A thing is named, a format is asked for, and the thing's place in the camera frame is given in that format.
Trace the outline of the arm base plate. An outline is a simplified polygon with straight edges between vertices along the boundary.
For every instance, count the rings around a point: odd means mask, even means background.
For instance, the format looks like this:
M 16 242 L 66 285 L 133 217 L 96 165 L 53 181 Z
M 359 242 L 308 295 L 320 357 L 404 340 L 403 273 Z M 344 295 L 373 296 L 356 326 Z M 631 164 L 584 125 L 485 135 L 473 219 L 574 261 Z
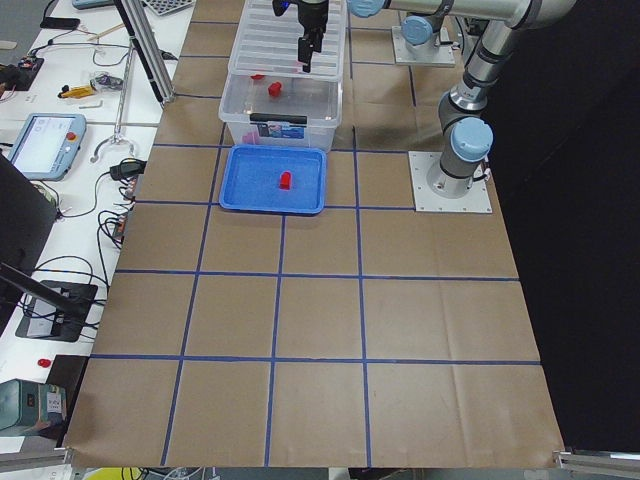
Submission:
M 414 209 L 418 213 L 491 214 L 487 180 L 481 166 L 467 179 L 448 176 L 440 152 L 409 151 Z
M 422 45 L 411 45 L 402 33 L 400 26 L 391 28 L 395 63 L 406 66 L 427 66 L 435 68 L 453 68 L 456 64 L 453 54 L 453 41 L 446 27 L 434 34 Z

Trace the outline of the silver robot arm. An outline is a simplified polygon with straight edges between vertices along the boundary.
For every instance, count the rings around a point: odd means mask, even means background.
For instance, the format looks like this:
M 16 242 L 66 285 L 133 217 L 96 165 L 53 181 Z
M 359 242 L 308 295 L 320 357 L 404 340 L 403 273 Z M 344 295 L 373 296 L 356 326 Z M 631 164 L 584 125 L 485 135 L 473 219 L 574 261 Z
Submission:
M 573 1 L 349 1 L 351 14 L 368 18 L 383 9 L 484 19 L 489 22 L 465 65 L 459 83 L 444 95 L 438 106 L 442 131 L 465 117 L 478 116 L 500 70 L 511 57 L 521 34 L 551 25 L 574 7 Z
M 276 17 L 282 16 L 289 6 L 297 6 L 297 20 L 303 27 L 303 35 L 298 38 L 298 61 L 303 70 L 311 70 L 314 53 L 322 52 L 322 43 L 329 15 L 328 1 L 273 1 L 272 8 Z M 452 8 L 452 1 L 442 1 L 432 14 L 410 13 L 401 23 L 401 34 L 411 45 L 422 45 L 440 30 L 443 19 Z M 390 1 L 347 1 L 350 13 L 368 18 L 381 9 L 389 8 Z

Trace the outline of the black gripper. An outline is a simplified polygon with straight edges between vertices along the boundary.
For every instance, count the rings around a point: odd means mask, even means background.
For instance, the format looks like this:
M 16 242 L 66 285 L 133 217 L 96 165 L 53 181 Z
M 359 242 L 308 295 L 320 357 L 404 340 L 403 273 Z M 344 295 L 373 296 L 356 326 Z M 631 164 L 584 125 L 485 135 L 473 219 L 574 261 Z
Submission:
M 297 6 L 297 19 L 302 25 L 304 33 L 310 33 L 298 38 L 298 60 L 302 64 L 309 64 L 311 61 L 311 49 L 313 52 L 322 52 L 322 42 L 329 15 L 328 0 L 273 0 L 272 8 L 274 14 L 282 16 L 290 5 Z

